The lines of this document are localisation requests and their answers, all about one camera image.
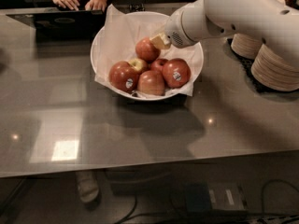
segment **person's left hand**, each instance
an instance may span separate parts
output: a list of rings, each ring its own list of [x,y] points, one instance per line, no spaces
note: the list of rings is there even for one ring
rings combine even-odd
[[[86,5],[86,10],[102,10],[105,11],[107,7],[107,0],[90,0]]]

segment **black laptop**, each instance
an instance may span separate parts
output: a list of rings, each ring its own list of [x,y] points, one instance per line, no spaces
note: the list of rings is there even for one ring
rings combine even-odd
[[[101,10],[60,10],[57,7],[47,7],[43,12],[6,15],[36,28],[42,35],[63,39],[91,37],[104,26],[106,18]]]

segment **bowl of apples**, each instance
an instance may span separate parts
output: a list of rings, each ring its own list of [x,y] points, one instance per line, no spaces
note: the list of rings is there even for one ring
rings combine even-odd
[[[110,6],[105,26],[92,43],[95,81],[139,101],[163,100],[178,93],[192,96],[203,50],[200,43],[185,49],[157,47],[150,35],[167,19],[155,12],[123,14]]]

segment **person's right hand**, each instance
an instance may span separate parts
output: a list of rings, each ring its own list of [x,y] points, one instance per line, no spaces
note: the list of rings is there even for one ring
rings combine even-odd
[[[78,10],[80,5],[79,0],[52,0],[53,3],[59,7],[69,8],[71,10]]]

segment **shoe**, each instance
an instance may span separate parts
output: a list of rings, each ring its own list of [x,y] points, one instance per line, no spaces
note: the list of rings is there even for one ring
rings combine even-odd
[[[78,195],[83,203],[90,203],[99,198],[100,189],[94,171],[76,171],[76,179]]]

